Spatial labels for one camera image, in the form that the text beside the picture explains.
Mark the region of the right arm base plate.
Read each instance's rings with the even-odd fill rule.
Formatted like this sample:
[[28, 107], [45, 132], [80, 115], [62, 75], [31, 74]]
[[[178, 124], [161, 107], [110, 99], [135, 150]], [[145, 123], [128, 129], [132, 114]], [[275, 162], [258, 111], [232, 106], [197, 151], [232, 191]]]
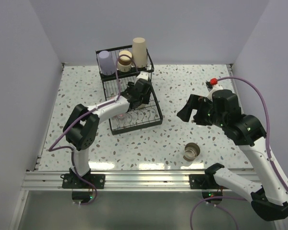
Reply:
[[213, 178], [206, 174], [190, 174], [189, 184], [191, 189], [226, 189], [226, 187], [218, 185]]

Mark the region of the beige plastic cup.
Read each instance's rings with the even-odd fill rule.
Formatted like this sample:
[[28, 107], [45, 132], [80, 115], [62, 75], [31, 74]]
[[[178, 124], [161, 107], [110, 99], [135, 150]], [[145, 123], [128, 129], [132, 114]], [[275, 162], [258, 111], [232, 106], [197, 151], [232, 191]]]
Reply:
[[147, 65], [146, 40], [142, 37], [136, 37], [132, 41], [132, 56], [138, 68], [144, 68]]

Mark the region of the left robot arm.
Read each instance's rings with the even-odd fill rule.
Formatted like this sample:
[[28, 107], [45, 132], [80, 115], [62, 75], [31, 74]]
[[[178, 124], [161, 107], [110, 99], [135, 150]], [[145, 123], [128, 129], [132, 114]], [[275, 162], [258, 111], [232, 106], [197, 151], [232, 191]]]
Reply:
[[151, 82], [138, 79], [129, 82], [127, 88], [119, 95], [95, 106], [86, 107], [78, 104], [68, 118], [63, 134], [72, 146], [73, 182], [79, 188], [89, 185], [90, 171], [88, 149], [93, 144], [99, 124], [123, 113], [135, 110], [142, 104], [148, 104], [152, 92]]

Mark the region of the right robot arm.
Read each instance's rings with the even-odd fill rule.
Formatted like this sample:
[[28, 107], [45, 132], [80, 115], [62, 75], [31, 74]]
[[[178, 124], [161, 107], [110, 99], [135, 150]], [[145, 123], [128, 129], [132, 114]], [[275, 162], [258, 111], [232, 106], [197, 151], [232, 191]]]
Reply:
[[271, 151], [266, 149], [267, 133], [258, 118], [241, 112], [238, 97], [230, 90], [217, 90], [211, 98], [190, 95], [177, 113], [184, 122], [191, 118], [202, 126], [222, 128], [227, 138], [245, 154], [260, 181], [251, 182], [220, 163], [205, 170], [206, 186], [228, 188], [250, 202], [255, 213], [265, 221], [288, 217], [288, 179]]

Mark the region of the lilac plastic cup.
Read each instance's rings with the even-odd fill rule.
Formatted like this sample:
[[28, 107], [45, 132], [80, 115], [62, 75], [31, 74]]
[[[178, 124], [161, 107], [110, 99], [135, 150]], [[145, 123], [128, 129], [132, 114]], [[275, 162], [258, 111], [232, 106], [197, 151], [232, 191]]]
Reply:
[[110, 52], [103, 50], [97, 57], [102, 74], [108, 76], [115, 73], [116, 67]]

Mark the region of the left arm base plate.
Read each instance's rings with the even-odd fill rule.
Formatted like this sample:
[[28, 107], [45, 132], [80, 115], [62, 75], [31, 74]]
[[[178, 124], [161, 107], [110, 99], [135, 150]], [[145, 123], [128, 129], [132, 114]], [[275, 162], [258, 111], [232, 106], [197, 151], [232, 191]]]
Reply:
[[[88, 185], [83, 180], [79, 179], [75, 174], [61, 174], [60, 178], [62, 181], [62, 188], [63, 189], [88, 189]], [[106, 181], [106, 176], [104, 174], [92, 174], [89, 173], [84, 176], [84, 180], [90, 182], [92, 185], [95, 186], [96, 189], [103, 189]]]

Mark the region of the clear plastic cup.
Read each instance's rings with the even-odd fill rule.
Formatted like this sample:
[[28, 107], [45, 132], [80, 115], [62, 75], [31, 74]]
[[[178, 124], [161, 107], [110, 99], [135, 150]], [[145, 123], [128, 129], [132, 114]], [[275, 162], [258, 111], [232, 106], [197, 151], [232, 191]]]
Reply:
[[118, 114], [113, 117], [117, 127], [123, 127], [127, 124], [128, 122], [128, 113], [123, 113], [123, 114]]

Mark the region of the aluminium front rail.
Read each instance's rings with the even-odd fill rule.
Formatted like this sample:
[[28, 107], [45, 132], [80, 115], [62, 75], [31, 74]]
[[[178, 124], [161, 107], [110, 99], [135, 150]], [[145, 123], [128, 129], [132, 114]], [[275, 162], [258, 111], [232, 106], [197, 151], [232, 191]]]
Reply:
[[[22, 190], [27, 191], [62, 191], [60, 171], [26, 172]], [[171, 171], [95, 171], [93, 174], [105, 175], [102, 192], [110, 191], [189, 191], [190, 175], [203, 175], [204, 170]]]

